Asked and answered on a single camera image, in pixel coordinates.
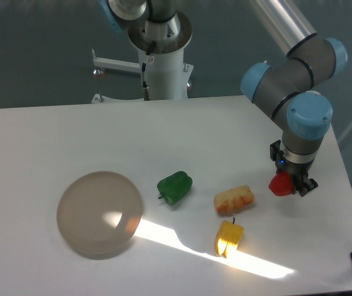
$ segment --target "green bell pepper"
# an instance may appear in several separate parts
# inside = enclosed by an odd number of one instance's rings
[[[158,199],[164,198],[169,205],[174,205],[185,197],[192,185],[191,177],[184,171],[178,171],[158,182],[157,188],[161,195]]]

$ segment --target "metal rod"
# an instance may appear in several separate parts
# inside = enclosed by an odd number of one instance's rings
[[[285,54],[316,32],[293,1],[248,0],[248,2]]]
[[[100,67],[100,68],[134,72],[134,73],[141,72],[141,68],[138,63],[124,62],[123,60],[105,59],[103,57],[97,57],[96,59],[93,59],[93,62],[94,62],[94,66]]]

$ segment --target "bread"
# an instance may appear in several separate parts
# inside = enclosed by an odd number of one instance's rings
[[[219,214],[231,214],[253,202],[254,195],[247,185],[220,192],[214,197],[214,206]]]

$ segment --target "black cable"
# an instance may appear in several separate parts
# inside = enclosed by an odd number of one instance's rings
[[[155,50],[156,46],[157,46],[157,42],[153,41],[150,44],[149,49],[146,51],[146,56],[149,56]],[[143,88],[147,88],[145,71],[146,71],[146,63],[141,63],[141,72],[142,72],[142,80],[143,80],[142,87]]]

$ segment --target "silver metal pole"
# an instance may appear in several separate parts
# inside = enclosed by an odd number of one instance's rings
[[[248,2],[285,54],[316,32],[291,0],[248,0]]]

